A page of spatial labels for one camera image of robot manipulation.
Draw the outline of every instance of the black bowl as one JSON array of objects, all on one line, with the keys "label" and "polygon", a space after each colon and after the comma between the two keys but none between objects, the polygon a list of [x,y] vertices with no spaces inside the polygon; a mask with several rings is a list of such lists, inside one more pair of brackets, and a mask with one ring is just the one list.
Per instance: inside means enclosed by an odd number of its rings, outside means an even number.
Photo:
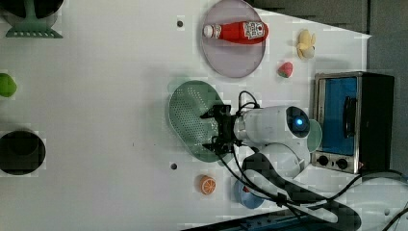
[{"label": "black bowl", "polygon": [[12,175],[35,171],[45,159],[45,145],[36,134],[11,132],[0,139],[0,168]]}]

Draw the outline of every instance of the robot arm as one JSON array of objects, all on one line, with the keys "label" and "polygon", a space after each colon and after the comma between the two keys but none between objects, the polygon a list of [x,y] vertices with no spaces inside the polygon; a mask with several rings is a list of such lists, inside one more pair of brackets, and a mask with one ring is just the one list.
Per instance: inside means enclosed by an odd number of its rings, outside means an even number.
[{"label": "robot arm", "polygon": [[[246,180],[247,187],[254,194],[268,196],[280,206],[325,220],[340,230],[387,228],[404,211],[408,186],[400,181],[371,179],[334,197],[295,181],[310,163],[309,119],[300,109],[279,106],[229,115],[230,109],[228,105],[214,106],[202,116],[214,117],[218,123],[218,137],[204,146],[217,155],[234,152],[234,144],[259,147],[242,164],[244,178],[250,180]],[[395,225],[408,230],[408,222]]]}]

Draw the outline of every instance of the green colander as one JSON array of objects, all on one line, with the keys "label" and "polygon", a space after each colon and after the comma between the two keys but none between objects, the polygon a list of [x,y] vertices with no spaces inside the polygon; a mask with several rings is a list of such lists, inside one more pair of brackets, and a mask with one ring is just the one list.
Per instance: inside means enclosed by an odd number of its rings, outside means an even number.
[{"label": "green colander", "polygon": [[202,119],[200,116],[213,105],[223,105],[213,87],[202,81],[188,81],[171,95],[168,108],[171,126],[192,156],[208,163],[219,161],[214,152],[202,145],[211,143],[212,137],[218,135],[217,122],[213,118]]}]

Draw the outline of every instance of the blue plate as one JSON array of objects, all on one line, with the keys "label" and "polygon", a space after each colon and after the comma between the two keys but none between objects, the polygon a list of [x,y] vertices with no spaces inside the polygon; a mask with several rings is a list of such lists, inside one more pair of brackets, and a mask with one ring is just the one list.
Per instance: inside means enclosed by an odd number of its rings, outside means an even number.
[{"label": "blue plate", "polygon": [[243,206],[248,209],[256,209],[264,203],[263,198],[260,198],[251,192],[245,192],[243,187],[243,183],[239,180],[234,185],[235,197]]}]

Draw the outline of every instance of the wire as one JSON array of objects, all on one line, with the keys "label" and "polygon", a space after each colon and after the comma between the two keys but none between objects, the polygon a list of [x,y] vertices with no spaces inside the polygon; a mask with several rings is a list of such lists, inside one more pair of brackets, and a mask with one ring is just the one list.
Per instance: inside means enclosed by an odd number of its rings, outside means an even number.
[{"label": "wire", "polygon": [[240,95],[238,96],[238,106],[239,106],[239,108],[241,107],[241,104],[242,104],[241,96],[242,96],[243,93],[249,94],[252,97],[252,99],[254,100],[254,102],[256,103],[256,98],[254,97],[254,95],[251,94],[250,92],[246,91],[246,90],[243,90],[243,91],[240,92]]},{"label": "wire", "polygon": [[309,228],[309,225],[307,225],[305,222],[302,221],[302,218],[300,217],[300,215],[296,212],[296,210],[294,208],[292,208],[292,206],[286,206],[288,207],[288,209],[296,216],[297,220],[299,220],[299,222],[308,230],[308,231],[312,231]]},{"label": "wire", "polygon": [[245,108],[246,106],[251,105],[251,104],[254,105],[254,107],[253,107],[252,109],[256,109],[257,103],[248,102],[248,103],[245,103],[244,105],[240,106],[240,107],[238,108],[238,112],[240,112],[243,108]]},{"label": "wire", "polygon": [[264,195],[270,197],[270,198],[272,199],[272,201],[275,202],[275,203],[279,203],[279,204],[285,205],[285,204],[288,202],[288,200],[282,201],[282,202],[281,202],[281,201],[275,201],[275,200],[273,200],[273,198],[277,198],[278,196],[273,195],[273,194],[270,194],[269,192],[266,192],[266,191],[264,191],[264,190],[258,188],[252,181],[250,181],[250,180],[246,177],[245,174],[244,174],[244,177],[249,180],[249,182],[250,182],[249,184],[251,184],[251,185],[249,185],[248,183],[244,182],[240,177],[237,176],[237,174],[235,174],[235,172],[225,163],[225,161],[224,161],[219,155],[217,155],[217,156],[218,156],[219,159],[222,161],[222,163],[228,168],[228,170],[231,172],[231,174],[232,174],[237,180],[239,180],[241,183],[243,183],[245,186],[247,186],[247,187],[249,187],[249,188],[251,188],[251,189],[253,189],[253,190],[255,190],[255,191],[259,192],[259,193],[262,193],[262,194],[264,194]]},{"label": "wire", "polygon": [[396,170],[392,170],[392,169],[388,169],[388,170],[378,170],[378,171],[375,170],[375,171],[372,171],[372,172],[367,173],[366,175],[359,174],[359,175],[356,176],[354,179],[352,179],[340,192],[338,192],[337,194],[331,196],[330,198],[327,198],[327,200],[328,200],[328,201],[334,200],[334,199],[338,198],[339,196],[341,196],[341,195],[342,195],[343,193],[345,193],[358,179],[360,179],[360,178],[362,178],[362,177],[364,177],[364,176],[370,175],[370,174],[382,173],[382,172],[390,172],[390,173],[395,173],[395,174],[398,174],[398,175],[402,175],[401,172],[396,171]]},{"label": "wire", "polygon": [[[406,208],[407,207],[407,205],[408,205],[408,202],[406,202],[405,203],[405,206],[404,206],[404,208]],[[401,217],[399,217],[399,219],[396,221],[396,222],[399,222],[399,220],[401,219]],[[394,231],[396,230],[396,226],[395,226],[395,228],[394,228]]]},{"label": "wire", "polygon": [[[253,99],[253,102],[245,103],[245,104],[243,105],[243,104],[242,104],[242,99],[241,99],[243,93],[249,94],[249,95],[251,96],[251,98]],[[254,97],[253,94],[251,94],[250,92],[248,92],[248,91],[246,91],[246,90],[241,91],[241,92],[240,92],[240,95],[238,96],[238,111],[237,111],[237,115],[239,115],[239,114],[241,113],[241,110],[242,110],[244,107],[246,107],[246,106],[248,106],[248,105],[250,105],[250,104],[254,105],[253,109],[261,108],[261,106],[258,104],[258,102],[256,101],[256,98]]]},{"label": "wire", "polygon": [[393,219],[387,224],[387,226],[385,226],[385,228],[383,229],[383,231],[387,231],[394,223],[396,220],[398,220],[399,218],[402,217],[402,215],[404,215],[405,213],[408,212],[408,208],[403,209],[401,212],[399,212],[397,215],[395,215],[393,217]]}]

